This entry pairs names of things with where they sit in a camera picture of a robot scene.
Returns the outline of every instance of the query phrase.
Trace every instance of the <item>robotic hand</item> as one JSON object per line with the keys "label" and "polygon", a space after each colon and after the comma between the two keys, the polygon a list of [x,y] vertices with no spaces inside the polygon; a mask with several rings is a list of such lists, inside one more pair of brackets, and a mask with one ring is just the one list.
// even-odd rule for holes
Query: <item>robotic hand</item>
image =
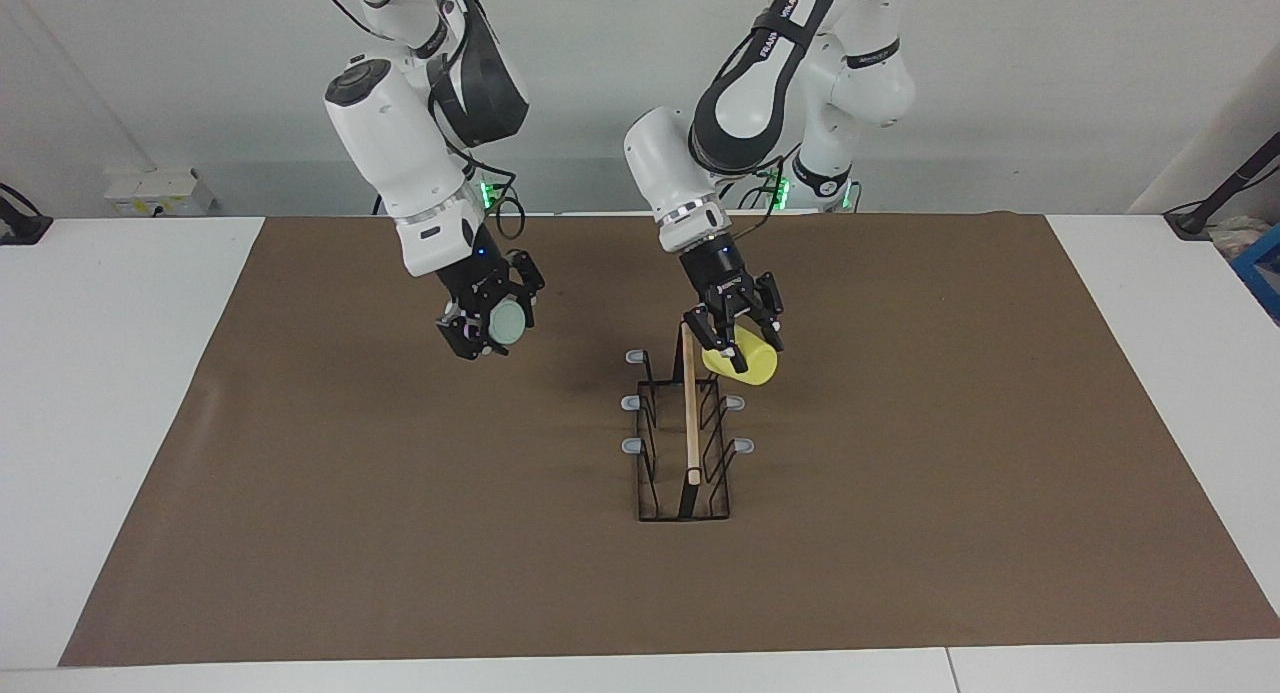
{"label": "robotic hand", "polygon": [[724,63],[692,119],[658,108],[627,132],[627,165],[680,254],[700,304],[685,322],[709,351],[748,370],[733,330],[741,315],[782,350],[782,297],[771,273],[746,269],[718,190],[760,169],[782,137],[786,95],[801,74],[805,137],[791,168],[832,208],[852,168],[859,122],[892,126],[915,97],[900,55],[899,0],[772,0]]}
{"label": "robotic hand", "polygon": [[448,288],[436,325],[453,352],[508,355],[534,327],[545,283],[527,252],[503,254],[490,234],[471,184],[485,167],[463,149],[520,131],[524,85],[480,0],[365,0],[364,9],[375,35],[406,47],[352,59],[325,92],[329,117],[396,220],[410,274],[435,273]]}

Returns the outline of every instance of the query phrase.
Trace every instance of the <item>black strap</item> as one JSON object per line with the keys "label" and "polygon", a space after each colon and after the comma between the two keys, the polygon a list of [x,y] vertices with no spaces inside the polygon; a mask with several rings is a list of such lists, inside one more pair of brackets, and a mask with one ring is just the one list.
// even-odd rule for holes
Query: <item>black strap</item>
{"label": "black strap", "polygon": [[755,23],[751,24],[753,31],[759,29],[776,31],[780,36],[791,41],[792,44],[800,46],[805,53],[809,51],[809,44],[813,42],[813,33],[805,29],[804,26],[797,26],[790,18],[783,18],[772,10],[765,9],[755,18]]}
{"label": "black strap", "polygon": [[849,68],[854,70],[858,70],[859,68],[870,68],[872,65],[876,65],[878,63],[884,63],[886,60],[893,58],[896,51],[901,50],[901,46],[902,46],[902,38],[897,38],[896,41],[891,42],[887,46],[883,46],[878,51],[863,55],[851,55],[845,59],[845,63],[847,63]]}

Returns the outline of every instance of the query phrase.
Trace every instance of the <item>white table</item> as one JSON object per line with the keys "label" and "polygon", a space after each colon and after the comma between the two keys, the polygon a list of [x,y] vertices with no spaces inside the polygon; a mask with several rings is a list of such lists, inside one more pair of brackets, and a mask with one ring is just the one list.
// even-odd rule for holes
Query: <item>white table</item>
{"label": "white table", "polygon": [[[1280,329],[1207,243],[1051,223],[1275,607]],[[64,220],[0,249],[0,690],[1274,693],[1280,642],[50,670],[261,219]]]}

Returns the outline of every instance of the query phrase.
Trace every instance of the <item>white wall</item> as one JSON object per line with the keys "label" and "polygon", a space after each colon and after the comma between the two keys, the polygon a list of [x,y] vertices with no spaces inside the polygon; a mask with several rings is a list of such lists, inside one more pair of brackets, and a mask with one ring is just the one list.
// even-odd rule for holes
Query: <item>white wall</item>
{"label": "white wall", "polygon": [[[326,0],[29,0],[147,152],[227,213],[362,213],[325,83],[370,41]],[[910,0],[920,87],[869,132],[864,209],[1121,213],[1275,42],[1280,0]],[[640,206],[622,133],[690,105],[763,0],[485,0],[530,78],[525,132],[484,150],[531,209]],[[96,215],[122,152],[0,22],[0,179]]]}
{"label": "white wall", "polygon": [[[1134,201],[1129,213],[1158,214],[1207,199],[1276,133],[1280,133],[1280,46]],[[1263,174],[1275,165],[1280,165],[1280,160],[1263,168]],[[1233,215],[1280,222],[1280,175],[1242,191],[1216,214],[1217,218]]]}

